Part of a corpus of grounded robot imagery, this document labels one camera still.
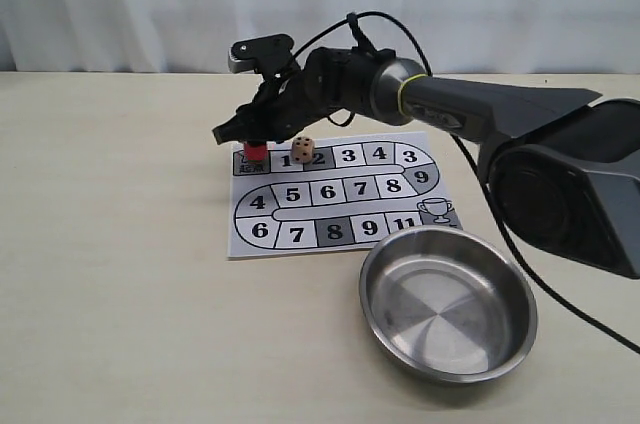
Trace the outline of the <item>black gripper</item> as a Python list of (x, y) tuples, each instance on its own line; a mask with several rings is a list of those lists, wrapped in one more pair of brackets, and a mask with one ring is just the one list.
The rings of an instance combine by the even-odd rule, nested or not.
[(283, 142), (339, 110), (374, 115), (372, 89), (385, 63), (383, 50), (320, 47), (302, 70), (276, 92), (255, 96), (211, 132), (217, 145), (231, 142)]

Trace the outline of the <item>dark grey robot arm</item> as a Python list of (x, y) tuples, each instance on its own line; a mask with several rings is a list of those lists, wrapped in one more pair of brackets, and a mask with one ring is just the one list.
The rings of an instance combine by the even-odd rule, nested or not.
[(527, 244), (628, 278), (639, 275), (639, 104), (585, 88), (429, 76), (391, 50), (320, 47), (263, 73), (218, 143), (282, 142), (336, 111), (419, 121), (478, 147), (475, 173)]

